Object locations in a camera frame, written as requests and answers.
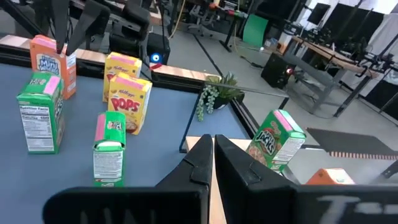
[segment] potted plant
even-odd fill
[[[238,83],[231,72],[228,72],[227,76],[221,79],[218,77],[208,77],[206,80],[210,83],[220,83],[231,86],[236,86]],[[196,109],[198,120],[203,121],[203,110],[205,106],[207,113],[211,114],[214,109],[222,109],[235,97],[243,95],[244,93],[242,91],[235,88],[205,85]]]

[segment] blue light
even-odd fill
[[[150,62],[152,63],[162,63],[162,56],[158,53],[154,53],[150,56]]]

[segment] green cereal box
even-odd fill
[[[123,187],[126,116],[116,111],[101,113],[94,141],[94,186]]]
[[[246,152],[268,168],[280,173],[305,141],[303,130],[288,112],[271,111]]]
[[[17,96],[29,153],[59,152],[65,121],[60,77],[34,72]]]

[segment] blue table surface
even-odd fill
[[[1,223],[42,223],[41,211],[51,195],[69,187],[93,185],[93,140],[103,81],[78,77],[77,92],[65,102],[66,128],[57,155],[28,154],[16,96],[29,81],[31,69],[0,64],[0,220]],[[182,160],[178,151],[195,93],[153,88],[144,126],[138,136],[127,135],[126,186],[156,185]],[[196,116],[189,136],[224,134],[247,139],[231,107]]]

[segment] green board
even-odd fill
[[[250,14],[243,30],[243,42],[262,47],[267,24],[267,19]]]

